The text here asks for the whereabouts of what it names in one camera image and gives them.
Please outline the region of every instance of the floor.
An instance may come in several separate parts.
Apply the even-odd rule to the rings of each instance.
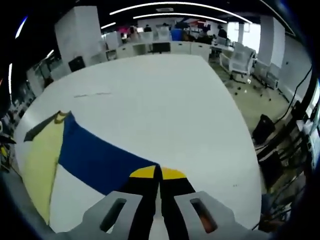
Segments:
[[[220,66],[218,59],[210,59],[209,65],[228,88],[250,133],[256,128],[261,114],[275,122],[286,111],[289,104],[278,90],[264,88],[253,76],[235,76],[237,81],[246,84],[230,80],[230,75]]]

